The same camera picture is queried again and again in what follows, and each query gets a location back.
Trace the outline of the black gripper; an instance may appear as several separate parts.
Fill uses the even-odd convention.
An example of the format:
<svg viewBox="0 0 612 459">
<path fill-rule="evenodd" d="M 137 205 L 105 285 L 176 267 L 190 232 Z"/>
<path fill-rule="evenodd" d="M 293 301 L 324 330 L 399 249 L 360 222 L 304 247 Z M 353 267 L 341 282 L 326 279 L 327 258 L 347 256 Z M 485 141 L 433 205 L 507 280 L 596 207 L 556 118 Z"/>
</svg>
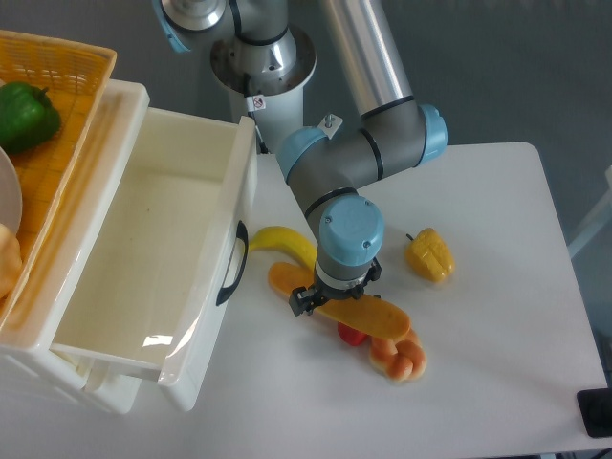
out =
<svg viewBox="0 0 612 459">
<path fill-rule="evenodd" d="M 315 271 L 313 286 L 292 290 L 289 305 L 293 314 L 299 317 L 311 315 L 314 310 L 330 300 L 360 299 L 366 286 L 380 279 L 382 267 L 376 257 L 371 260 L 367 272 L 355 279 L 340 280 L 325 272 Z"/>
</svg>

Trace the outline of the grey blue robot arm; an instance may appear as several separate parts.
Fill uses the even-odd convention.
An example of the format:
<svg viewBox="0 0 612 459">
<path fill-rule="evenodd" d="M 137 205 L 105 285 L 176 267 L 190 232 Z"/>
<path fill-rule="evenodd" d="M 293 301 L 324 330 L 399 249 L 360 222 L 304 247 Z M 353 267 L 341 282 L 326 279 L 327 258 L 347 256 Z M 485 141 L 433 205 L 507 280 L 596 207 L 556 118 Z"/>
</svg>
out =
<svg viewBox="0 0 612 459">
<path fill-rule="evenodd" d="M 359 189 L 438 157 L 448 144 L 438 110 L 413 97 L 382 4 L 321 5 L 361 117 L 351 136 L 339 134 L 334 115 L 303 125 L 303 89 L 317 58 L 286 2 L 157 1 L 153 8 L 178 53 L 210 35 L 210 66 L 232 115 L 254 122 L 258 151 L 276 157 L 317 240 L 314 278 L 291 291 L 293 312 L 361 297 L 381 274 L 384 222 Z"/>
</svg>

